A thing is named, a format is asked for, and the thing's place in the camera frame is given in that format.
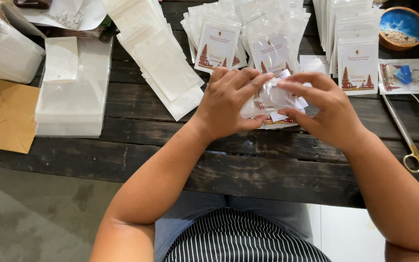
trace scissors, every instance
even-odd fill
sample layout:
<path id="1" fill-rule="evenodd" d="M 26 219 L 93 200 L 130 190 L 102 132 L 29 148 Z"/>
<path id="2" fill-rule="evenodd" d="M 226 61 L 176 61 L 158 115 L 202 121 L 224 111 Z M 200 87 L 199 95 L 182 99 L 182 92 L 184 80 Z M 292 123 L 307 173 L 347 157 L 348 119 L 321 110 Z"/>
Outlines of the scissors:
<path id="1" fill-rule="evenodd" d="M 411 140 L 410 135 L 408 134 L 407 128 L 405 128 L 404 124 L 402 123 L 402 120 L 399 117 L 399 114 L 397 114 L 397 111 L 395 110 L 394 106 L 391 104 L 391 101 L 386 97 L 386 95 L 382 95 L 384 98 L 384 102 L 387 105 L 387 108 L 389 109 L 389 112 L 391 113 L 392 118 L 395 121 L 395 124 L 397 124 L 400 133 L 402 133 L 405 141 L 407 142 L 408 147 L 410 147 L 411 154 L 404 157 L 404 165 L 405 167 L 412 173 L 418 173 L 419 172 L 419 150 L 416 148 L 415 143 L 413 140 Z M 418 163 L 418 169 L 411 169 L 407 165 L 407 159 L 409 158 L 415 158 L 416 162 Z"/>

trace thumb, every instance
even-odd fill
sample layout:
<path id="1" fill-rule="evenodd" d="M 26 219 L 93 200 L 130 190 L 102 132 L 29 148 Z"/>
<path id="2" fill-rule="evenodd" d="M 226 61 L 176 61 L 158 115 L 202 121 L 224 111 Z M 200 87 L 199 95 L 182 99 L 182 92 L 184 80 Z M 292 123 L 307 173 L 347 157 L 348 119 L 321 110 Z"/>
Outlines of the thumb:
<path id="1" fill-rule="evenodd" d="M 316 130 L 319 128 L 319 123 L 316 122 L 313 118 L 301 112 L 295 108 L 283 108 L 277 111 L 279 115 L 288 116 L 290 119 L 297 122 L 301 127 L 305 128 L 306 131 L 311 133 L 310 131 Z"/>
<path id="2" fill-rule="evenodd" d="M 243 118 L 241 129 L 242 130 L 253 130 L 253 129 L 260 128 L 263 125 L 263 122 L 265 122 L 266 119 L 268 119 L 268 115 L 256 116 L 253 119 Z"/>

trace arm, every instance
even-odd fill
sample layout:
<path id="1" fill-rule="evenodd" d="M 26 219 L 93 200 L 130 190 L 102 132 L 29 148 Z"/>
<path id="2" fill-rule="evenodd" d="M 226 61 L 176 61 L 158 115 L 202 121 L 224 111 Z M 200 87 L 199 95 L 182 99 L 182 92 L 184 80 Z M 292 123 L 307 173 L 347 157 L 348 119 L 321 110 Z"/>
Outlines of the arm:
<path id="1" fill-rule="evenodd" d="M 304 82 L 313 88 L 304 87 Z M 332 79 L 317 73 L 295 74 L 278 86 L 304 96 L 320 110 L 315 117 L 294 109 L 279 113 L 344 153 L 371 219 L 389 242 L 387 254 L 419 252 L 419 183 L 363 126 L 346 94 Z"/>
<path id="2" fill-rule="evenodd" d="M 240 110 L 271 77 L 249 68 L 220 67 L 213 72 L 195 115 L 114 196 L 98 229 L 91 262 L 153 261 L 154 222 L 177 200 L 210 142 L 261 126 L 267 116 L 244 119 Z"/>

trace white tile floor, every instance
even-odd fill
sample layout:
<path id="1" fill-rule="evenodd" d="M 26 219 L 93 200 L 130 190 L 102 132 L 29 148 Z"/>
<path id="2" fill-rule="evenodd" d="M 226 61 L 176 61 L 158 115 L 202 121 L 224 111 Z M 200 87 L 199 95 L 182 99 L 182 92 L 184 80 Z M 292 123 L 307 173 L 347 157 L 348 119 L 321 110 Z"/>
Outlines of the white tile floor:
<path id="1" fill-rule="evenodd" d="M 384 237 L 365 209 L 308 204 L 313 241 L 333 262 L 384 262 Z"/>

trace person's left hand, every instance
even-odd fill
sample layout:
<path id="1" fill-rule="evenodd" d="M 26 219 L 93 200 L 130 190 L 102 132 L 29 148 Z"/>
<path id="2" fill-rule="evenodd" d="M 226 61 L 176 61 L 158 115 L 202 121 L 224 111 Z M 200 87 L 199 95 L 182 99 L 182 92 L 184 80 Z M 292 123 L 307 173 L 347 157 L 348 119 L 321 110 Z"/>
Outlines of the person's left hand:
<path id="1" fill-rule="evenodd" d="M 225 67 L 216 68 L 189 124 L 197 128 L 206 142 L 235 134 L 240 130 L 261 127 L 268 118 L 267 115 L 246 119 L 241 117 L 240 110 L 272 77 L 272 73 L 260 74 L 254 68 L 231 71 Z"/>

